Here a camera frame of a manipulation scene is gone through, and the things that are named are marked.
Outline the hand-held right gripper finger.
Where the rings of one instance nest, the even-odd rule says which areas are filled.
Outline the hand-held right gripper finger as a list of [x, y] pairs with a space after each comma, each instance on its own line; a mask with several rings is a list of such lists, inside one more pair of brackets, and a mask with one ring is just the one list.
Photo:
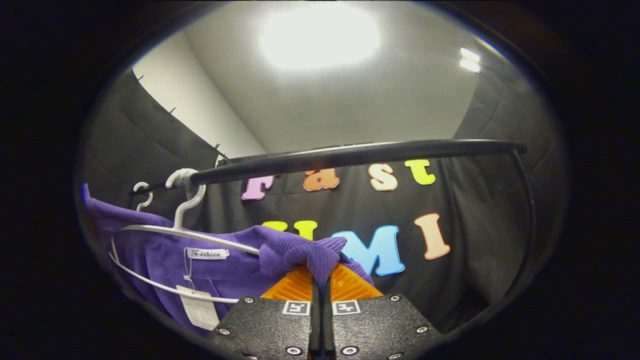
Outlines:
[[383, 294], [342, 264], [324, 301], [322, 339], [333, 360], [416, 360], [443, 338], [406, 296]]
[[318, 284], [301, 266], [261, 296], [245, 296], [206, 337], [233, 360], [311, 360], [320, 348]]

